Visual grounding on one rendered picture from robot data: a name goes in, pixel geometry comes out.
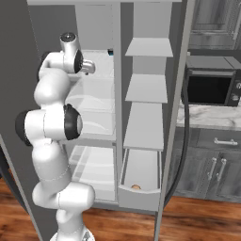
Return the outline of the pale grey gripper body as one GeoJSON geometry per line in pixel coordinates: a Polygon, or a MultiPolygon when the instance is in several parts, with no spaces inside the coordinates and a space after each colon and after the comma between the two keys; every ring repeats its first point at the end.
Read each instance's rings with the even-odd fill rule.
{"type": "Polygon", "coordinates": [[[95,73],[95,70],[96,68],[93,61],[86,60],[86,59],[83,60],[81,72],[85,74],[89,74],[89,73],[95,73]]]}

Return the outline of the clear glass fridge shelf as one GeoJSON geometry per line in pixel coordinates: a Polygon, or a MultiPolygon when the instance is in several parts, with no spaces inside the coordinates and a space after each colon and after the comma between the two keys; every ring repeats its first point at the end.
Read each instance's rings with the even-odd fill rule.
{"type": "Polygon", "coordinates": [[[111,112],[82,111],[81,138],[115,140],[115,114],[111,112]]]}
{"type": "Polygon", "coordinates": [[[114,81],[84,78],[72,87],[66,102],[81,110],[110,112],[114,106],[114,81]]]}
{"type": "Polygon", "coordinates": [[[83,72],[79,72],[73,76],[73,80],[84,78],[94,79],[113,79],[114,78],[114,58],[110,56],[107,51],[101,50],[83,50],[84,59],[91,60],[95,64],[95,73],[85,75],[83,72]]]}

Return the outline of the grey fridge cabinet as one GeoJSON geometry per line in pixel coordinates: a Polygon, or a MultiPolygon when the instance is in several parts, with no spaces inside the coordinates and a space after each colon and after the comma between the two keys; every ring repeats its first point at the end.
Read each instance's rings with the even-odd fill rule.
{"type": "Polygon", "coordinates": [[[76,35],[83,50],[114,50],[115,140],[79,138],[62,140],[68,160],[75,146],[111,148],[114,151],[115,200],[99,201],[106,206],[119,206],[118,187],[126,149],[123,146],[132,103],[126,101],[131,77],[137,74],[161,74],[166,77],[168,102],[162,105],[165,161],[168,142],[171,87],[177,70],[182,37],[184,0],[27,0],[33,20],[37,45],[43,55],[60,52],[60,36],[76,35]],[[173,57],[127,56],[133,38],[168,38],[173,57]]]}

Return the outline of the grey door shelf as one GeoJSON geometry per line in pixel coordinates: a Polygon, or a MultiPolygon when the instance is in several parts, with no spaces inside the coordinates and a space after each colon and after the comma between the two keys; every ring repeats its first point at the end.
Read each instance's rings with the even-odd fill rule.
{"type": "Polygon", "coordinates": [[[134,73],[125,100],[166,104],[168,102],[166,77],[161,74],[134,73]]]}
{"type": "Polygon", "coordinates": [[[132,103],[123,146],[131,149],[164,149],[161,104],[132,103]]]}
{"type": "Polygon", "coordinates": [[[168,38],[133,38],[126,55],[173,57],[168,38]]]}

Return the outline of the grey left fridge door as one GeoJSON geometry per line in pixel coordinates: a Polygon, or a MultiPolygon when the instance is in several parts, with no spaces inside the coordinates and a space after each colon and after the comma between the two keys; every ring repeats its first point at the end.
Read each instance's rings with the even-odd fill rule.
{"type": "Polygon", "coordinates": [[[31,149],[15,132],[15,119],[37,107],[38,54],[26,0],[0,0],[0,146],[8,160],[29,215],[37,183],[31,149]]]}

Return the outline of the grey fridge door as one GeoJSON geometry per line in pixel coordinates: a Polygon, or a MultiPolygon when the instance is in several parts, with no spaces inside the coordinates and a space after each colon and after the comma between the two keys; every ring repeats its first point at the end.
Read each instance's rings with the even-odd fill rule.
{"type": "Polygon", "coordinates": [[[0,0],[0,146],[8,160],[29,215],[37,183],[31,149],[15,132],[15,119],[37,107],[38,54],[26,0],[0,0]]]}
{"type": "Polygon", "coordinates": [[[185,10],[183,10],[184,21],[183,21],[183,29],[182,29],[182,38],[180,42],[180,55],[177,62],[177,70],[175,71],[175,78],[171,87],[171,100],[172,105],[169,106],[169,119],[168,119],[168,142],[166,148],[166,160],[163,163],[163,179],[162,179],[162,188],[159,200],[159,209],[155,214],[154,221],[154,237],[153,241],[159,241],[160,234],[160,226],[162,221],[162,215],[164,210],[164,201],[166,197],[166,190],[168,185],[168,177],[169,177],[169,165],[170,158],[172,153],[172,146],[174,141],[176,122],[178,116],[179,103],[181,98],[181,90],[183,86],[184,72],[185,72],[185,62],[187,55],[187,48],[189,43],[189,34],[192,24],[193,11],[195,7],[195,0],[184,0],[183,4],[185,6],[185,10]]]}

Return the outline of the grey right fridge door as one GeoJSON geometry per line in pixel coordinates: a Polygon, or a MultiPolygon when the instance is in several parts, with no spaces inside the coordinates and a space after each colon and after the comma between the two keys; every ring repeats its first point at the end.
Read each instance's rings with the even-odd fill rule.
{"type": "Polygon", "coordinates": [[[184,21],[183,21],[183,29],[182,29],[182,38],[180,42],[180,55],[177,62],[177,70],[175,71],[175,78],[171,87],[171,100],[172,105],[169,106],[169,119],[168,119],[168,142],[166,148],[166,160],[163,163],[163,179],[162,179],[162,188],[159,200],[159,209],[155,214],[154,221],[154,237],[153,241],[159,241],[160,234],[160,226],[162,221],[162,215],[164,210],[164,201],[166,197],[166,190],[168,185],[168,177],[169,177],[169,165],[170,158],[172,153],[172,146],[174,141],[176,122],[178,116],[179,103],[181,98],[181,90],[183,86],[184,72],[185,72],[185,62],[187,55],[187,48],[189,43],[189,34],[192,24],[193,11],[195,7],[195,0],[184,0],[183,4],[185,6],[185,10],[183,10],[184,21]]]}

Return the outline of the clear crisper drawer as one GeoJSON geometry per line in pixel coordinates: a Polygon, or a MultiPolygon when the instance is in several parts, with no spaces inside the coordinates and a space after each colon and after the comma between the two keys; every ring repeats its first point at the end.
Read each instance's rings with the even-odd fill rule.
{"type": "Polygon", "coordinates": [[[72,179],[91,185],[97,200],[115,200],[114,151],[111,148],[75,146],[69,163],[72,179]]]}

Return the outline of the black microwave oven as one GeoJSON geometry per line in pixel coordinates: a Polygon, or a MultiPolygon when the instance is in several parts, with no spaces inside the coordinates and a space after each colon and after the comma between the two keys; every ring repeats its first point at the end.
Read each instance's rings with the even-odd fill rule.
{"type": "Polygon", "coordinates": [[[189,104],[237,107],[241,63],[233,56],[188,56],[185,82],[189,104]]]}

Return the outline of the grey wooden base cupboards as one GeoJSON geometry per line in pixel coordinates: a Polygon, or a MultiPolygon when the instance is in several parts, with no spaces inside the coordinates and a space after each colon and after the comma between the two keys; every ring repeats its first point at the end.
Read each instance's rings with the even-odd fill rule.
{"type": "Polygon", "coordinates": [[[175,196],[241,203],[241,131],[191,128],[175,196]]]}

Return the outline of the grey wooden wall cupboards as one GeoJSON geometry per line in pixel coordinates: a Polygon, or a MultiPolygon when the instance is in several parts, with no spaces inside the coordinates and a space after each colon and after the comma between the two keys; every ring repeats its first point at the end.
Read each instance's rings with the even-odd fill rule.
{"type": "Polygon", "coordinates": [[[232,50],[241,26],[241,0],[196,0],[190,49],[232,50]]]}

